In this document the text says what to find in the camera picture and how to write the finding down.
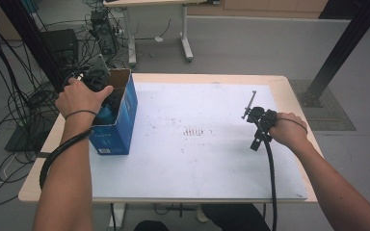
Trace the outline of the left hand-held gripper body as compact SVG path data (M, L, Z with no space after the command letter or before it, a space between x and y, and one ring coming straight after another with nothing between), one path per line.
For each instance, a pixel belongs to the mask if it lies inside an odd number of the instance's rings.
M99 55L92 68L83 75L82 82L92 91L103 90L111 75L102 55Z

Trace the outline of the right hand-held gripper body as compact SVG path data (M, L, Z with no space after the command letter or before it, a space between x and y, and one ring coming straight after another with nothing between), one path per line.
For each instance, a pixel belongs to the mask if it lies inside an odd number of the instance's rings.
M255 141L271 141L272 137L270 136L270 129L276 124L277 112L254 106L253 100L256 94L257 91L254 90L248 106L245 108L241 118L248 123L253 123L256 125L257 130L254 135Z

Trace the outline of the blue cardboard box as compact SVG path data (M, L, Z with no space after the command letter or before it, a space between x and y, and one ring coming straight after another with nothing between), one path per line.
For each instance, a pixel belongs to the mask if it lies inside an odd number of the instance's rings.
M136 118L138 99L130 69L112 69L106 86L113 92L103 101L117 114L114 124L92 124L90 141L100 155L127 155L129 153Z

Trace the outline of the person's right hand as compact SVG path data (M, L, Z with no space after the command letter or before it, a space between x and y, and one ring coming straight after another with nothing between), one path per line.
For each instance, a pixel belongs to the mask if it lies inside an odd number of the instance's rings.
M277 113L277 118L290 118L300 122L307 128L306 123L293 113ZM296 150L308 142L305 130L297 124L286 120L277 120L276 124L270 129L270 135L274 140L291 150Z

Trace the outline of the person's left hand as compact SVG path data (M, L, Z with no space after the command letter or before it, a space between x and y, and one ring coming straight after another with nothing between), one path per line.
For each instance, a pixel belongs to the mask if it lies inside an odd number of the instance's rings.
M112 86L106 86L103 90L94 92L90 90L83 82L70 78L68 86L59 94L55 102L61 115L65 118L70 113L79 110L90 110L98 114L101 104L113 91ZM91 124L93 120L67 120L80 121Z

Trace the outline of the black wrist band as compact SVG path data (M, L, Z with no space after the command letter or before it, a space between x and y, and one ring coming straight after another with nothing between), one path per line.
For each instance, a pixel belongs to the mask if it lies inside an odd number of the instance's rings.
M290 119L290 118L277 118L277 120L286 120L286 121L293 122L293 123L297 124L298 126L302 127L302 128L305 130L305 132L308 134L308 131L307 131L306 127L305 127L305 126L303 126L303 125L302 125L300 122L298 122L298 121L295 121L295 120Z
M73 113L70 113L65 117L65 120L93 120L96 116L96 113L90 110L79 110Z

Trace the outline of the computer tower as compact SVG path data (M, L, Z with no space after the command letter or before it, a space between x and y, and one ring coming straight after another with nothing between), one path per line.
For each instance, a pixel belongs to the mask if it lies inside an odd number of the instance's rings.
M92 31L98 40L100 51L103 55L114 55L117 53L116 30L110 24L108 11L92 11Z

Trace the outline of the black equipment box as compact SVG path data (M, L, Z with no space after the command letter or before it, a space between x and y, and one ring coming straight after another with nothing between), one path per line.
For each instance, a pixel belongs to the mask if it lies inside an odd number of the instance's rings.
M60 65L76 64L79 44L72 29L41 32L42 40Z

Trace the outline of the white desk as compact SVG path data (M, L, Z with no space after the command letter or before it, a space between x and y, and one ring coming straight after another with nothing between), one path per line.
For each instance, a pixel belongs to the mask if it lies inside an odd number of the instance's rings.
M188 62L191 62L194 58L194 55L188 41L188 6L190 4L200 4L206 1L207 0L103 0L103 5L106 8L118 8L122 11L125 23L125 32L127 35L128 62L131 66L135 66L137 63L136 43L135 37L131 30L129 12L130 8L139 6L180 5L182 31L179 34L179 37L185 54L185 59Z

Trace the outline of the white table mat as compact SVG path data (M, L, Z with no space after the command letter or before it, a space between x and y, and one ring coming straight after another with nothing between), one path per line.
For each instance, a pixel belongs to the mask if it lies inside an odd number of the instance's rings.
M120 201L304 200L294 154L273 141L251 150L255 125L241 118L276 104L266 85L135 86L138 107L127 155L91 152L93 197Z

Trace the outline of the person's dark pants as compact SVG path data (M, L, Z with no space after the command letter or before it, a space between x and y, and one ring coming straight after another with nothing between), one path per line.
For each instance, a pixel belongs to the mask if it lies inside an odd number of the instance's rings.
M271 231L253 204L201 204L197 217L211 220L221 231ZM170 231L162 222L143 220L134 231Z

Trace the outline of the black metal stand post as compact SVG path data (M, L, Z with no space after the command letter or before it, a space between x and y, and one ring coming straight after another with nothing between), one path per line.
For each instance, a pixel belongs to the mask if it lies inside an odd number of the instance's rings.
M24 8L21 0L0 0L0 8L29 48L54 90L61 92L65 78L44 43L35 20Z
M304 107L319 107L321 105L320 98L323 92L369 28L370 0L366 0L332 48L313 81L304 92L299 94L300 103Z

